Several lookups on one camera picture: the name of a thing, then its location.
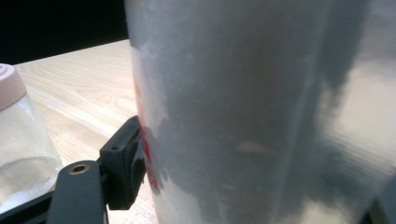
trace cylindrical object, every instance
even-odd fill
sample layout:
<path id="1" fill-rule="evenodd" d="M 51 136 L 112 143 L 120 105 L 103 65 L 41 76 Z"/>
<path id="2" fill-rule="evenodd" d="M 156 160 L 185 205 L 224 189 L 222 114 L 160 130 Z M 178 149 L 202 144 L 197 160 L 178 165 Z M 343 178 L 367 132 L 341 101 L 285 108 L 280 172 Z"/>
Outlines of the cylindrical object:
<path id="1" fill-rule="evenodd" d="M 395 159 L 394 5 L 125 6 L 160 223 L 359 221 Z"/>
<path id="2" fill-rule="evenodd" d="M 0 63 L 0 213 L 49 191 L 62 161 L 15 68 Z"/>

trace dark background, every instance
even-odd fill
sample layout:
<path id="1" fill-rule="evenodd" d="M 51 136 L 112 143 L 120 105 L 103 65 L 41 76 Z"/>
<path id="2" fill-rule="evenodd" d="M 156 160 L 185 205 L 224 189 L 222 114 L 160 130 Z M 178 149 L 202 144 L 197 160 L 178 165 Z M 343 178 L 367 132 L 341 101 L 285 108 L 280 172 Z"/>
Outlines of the dark background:
<path id="1" fill-rule="evenodd" d="M 0 63 L 128 38 L 122 0 L 0 0 Z"/>

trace table surface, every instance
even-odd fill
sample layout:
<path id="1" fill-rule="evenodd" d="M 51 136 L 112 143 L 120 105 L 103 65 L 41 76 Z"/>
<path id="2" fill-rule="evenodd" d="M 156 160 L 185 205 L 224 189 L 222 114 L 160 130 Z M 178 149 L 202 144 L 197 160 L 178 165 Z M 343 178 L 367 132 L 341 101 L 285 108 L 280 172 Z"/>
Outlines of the table surface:
<path id="1" fill-rule="evenodd" d="M 123 40 L 15 65 L 64 165 L 96 160 L 99 149 L 137 114 L 129 42 Z M 149 182 L 113 223 L 158 223 Z"/>

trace jar lid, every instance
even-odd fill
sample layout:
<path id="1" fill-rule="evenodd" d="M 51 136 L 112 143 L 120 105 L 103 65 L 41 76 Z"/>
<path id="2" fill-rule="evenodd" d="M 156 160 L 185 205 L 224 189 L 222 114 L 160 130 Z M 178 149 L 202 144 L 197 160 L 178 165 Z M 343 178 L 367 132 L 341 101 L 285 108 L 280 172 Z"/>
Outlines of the jar lid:
<path id="1" fill-rule="evenodd" d="M 15 104 L 26 93 L 26 87 L 14 66 L 0 63 L 0 111 Z"/>

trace wood grain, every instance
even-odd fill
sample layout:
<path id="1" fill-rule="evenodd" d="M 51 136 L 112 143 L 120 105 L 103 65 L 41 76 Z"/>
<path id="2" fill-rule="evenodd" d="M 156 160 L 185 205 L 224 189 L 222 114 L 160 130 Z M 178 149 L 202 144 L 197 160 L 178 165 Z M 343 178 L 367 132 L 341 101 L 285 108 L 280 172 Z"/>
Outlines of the wood grain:
<path id="1" fill-rule="evenodd" d="M 99 149 L 136 115 L 129 42 L 115 42 L 15 65 L 64 165 L 96 160 Z M 110 223 L 158 223 L 148 181 L 129 211 Z"/>

